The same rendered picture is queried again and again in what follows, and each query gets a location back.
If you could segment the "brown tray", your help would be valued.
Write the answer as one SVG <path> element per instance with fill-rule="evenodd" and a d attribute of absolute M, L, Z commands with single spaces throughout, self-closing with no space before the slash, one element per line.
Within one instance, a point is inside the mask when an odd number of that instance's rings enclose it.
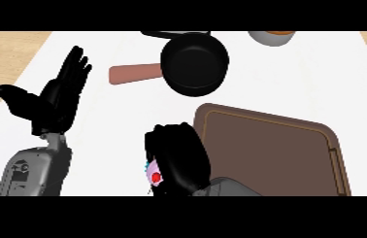
<path fill-rule="evenodd" d="M 213 178 L 228 177 L 268 196 L 350 195 L 339 139 L 327 125 L 206 103 L 193 127 Z"/>

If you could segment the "pink cupcake with red cherry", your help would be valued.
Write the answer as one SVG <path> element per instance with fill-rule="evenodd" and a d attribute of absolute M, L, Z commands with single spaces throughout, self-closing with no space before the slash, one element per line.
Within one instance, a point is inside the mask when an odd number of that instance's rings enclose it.
<path fill-rule="evenodd" d="M 162 173 L 159 170 L 156 160 L 152 160 L 152 162 L 146 165 L 144 172 L 146 172 L 146 178 L 147 178 L 149 184 L 157 187 L 160 183 L 163 182 L 163 177 L 162 177 Z"/>

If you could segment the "black flat object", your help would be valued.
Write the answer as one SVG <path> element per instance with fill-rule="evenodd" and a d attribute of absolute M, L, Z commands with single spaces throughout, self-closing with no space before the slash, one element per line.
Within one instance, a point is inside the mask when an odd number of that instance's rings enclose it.
<path fill-rule="evenodd" d="M 191 34 L 191 33 L 210 35 L 210 31 L 140 31 L 140 33 L 146 36 L 163 39 L 174 39 L 180 37 L 182 34 Z"/>

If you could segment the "grey bowl with orange contents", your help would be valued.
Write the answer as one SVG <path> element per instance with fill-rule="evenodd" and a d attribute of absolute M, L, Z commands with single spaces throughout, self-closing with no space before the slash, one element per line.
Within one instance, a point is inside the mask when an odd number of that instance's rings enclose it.
<path fill-rule="evenodd" d="M 293 34 L 293 31 L 249 31 L 252 39 L 268 47 L 283 46 L 289 42 Z"/>

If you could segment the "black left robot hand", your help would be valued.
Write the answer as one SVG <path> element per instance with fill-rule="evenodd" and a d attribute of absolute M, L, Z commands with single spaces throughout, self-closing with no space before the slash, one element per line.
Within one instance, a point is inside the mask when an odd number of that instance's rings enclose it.
<path fill-rule="evenodd" d="M 73 46 L 57 77 L 48 81 L 39 95 L 28 93 L 14 85 L 0 85 L 0 98 L 10 113 L 31 121 L 31 134 L 63 134 L 72 127 L 78 99 L 91 70 L 82 48 Z"/>

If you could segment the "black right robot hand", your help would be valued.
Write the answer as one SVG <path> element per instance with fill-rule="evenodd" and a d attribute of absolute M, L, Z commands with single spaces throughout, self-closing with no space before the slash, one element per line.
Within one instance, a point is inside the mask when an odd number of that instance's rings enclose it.
<path fill-rule="evenodd" d="M 193 127 L 156 124 L 144 134 L 147 162 L 156 161 L 162 182 L 152 185 L 154 196 L 191 196 L 209 186 L 209 157 Z"/>

